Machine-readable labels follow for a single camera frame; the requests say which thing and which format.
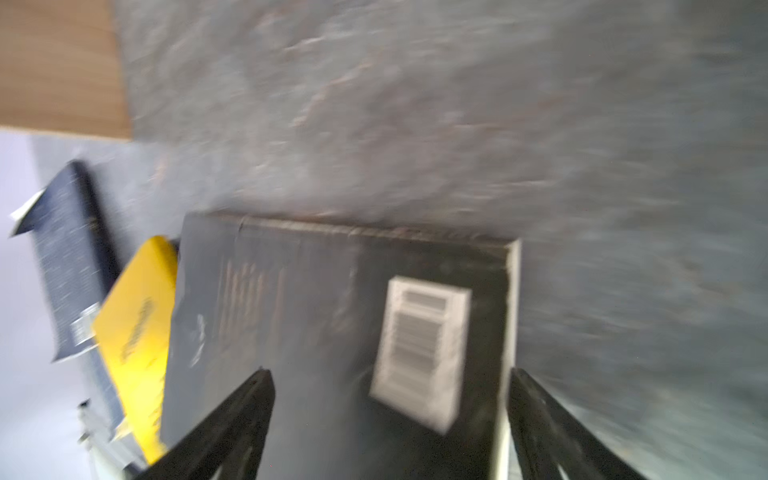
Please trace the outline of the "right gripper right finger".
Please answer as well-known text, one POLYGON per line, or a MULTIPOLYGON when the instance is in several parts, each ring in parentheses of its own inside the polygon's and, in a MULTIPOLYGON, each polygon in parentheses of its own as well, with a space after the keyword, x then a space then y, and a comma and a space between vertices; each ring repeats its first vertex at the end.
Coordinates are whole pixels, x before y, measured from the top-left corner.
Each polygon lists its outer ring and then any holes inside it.
POLYGON ((507 413, 525 480, 643 477, 521 368, 510 371, 507 413))

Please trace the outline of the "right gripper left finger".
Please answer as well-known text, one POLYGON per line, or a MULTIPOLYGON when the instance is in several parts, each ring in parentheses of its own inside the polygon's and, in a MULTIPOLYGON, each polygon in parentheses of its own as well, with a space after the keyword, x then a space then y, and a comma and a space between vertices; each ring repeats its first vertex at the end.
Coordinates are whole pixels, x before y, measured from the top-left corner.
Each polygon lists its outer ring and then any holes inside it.
POLYGON ((260 369, 141 479, 254 479, 275 401, 271 372, 260 369))

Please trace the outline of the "black book antler cover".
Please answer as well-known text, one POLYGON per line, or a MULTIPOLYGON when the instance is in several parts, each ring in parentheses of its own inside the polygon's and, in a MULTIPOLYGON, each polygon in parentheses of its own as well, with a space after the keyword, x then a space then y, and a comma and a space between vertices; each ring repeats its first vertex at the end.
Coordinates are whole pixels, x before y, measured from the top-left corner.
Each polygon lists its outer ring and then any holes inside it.
POLYGON ((190 213, 160 427, 258 369, 263 479, 503 479, 521 242, 190 213))

